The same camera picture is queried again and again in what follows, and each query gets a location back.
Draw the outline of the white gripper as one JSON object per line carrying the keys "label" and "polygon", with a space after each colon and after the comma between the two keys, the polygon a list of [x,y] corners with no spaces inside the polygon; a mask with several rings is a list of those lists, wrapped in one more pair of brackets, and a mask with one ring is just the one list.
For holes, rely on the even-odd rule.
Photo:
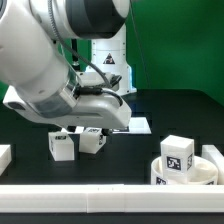
{"label": "white gripper", "polygon": [[111,134],[110,129],[126,128],[131,118],[131,109],[127,103],[119,105],[109,94],[81,95],[75,99],[63,93],[45,101],[28,103],[10,86],[3,104],[35,123],[53,124],[69,132],[75,132],[76,126],[102,128],[104,136]]}

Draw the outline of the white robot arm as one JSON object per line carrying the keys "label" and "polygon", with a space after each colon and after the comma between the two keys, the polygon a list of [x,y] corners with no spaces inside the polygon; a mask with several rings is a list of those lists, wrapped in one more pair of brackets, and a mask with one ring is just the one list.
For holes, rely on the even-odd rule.
{"label": "white robot arm", "polygon": [[129,0],[0,0],[3,103],[35,123],[127,128],[131,109],[113,91],[120,78],[76,72],[58,46],[66,39],[111,38],[128,12]]}

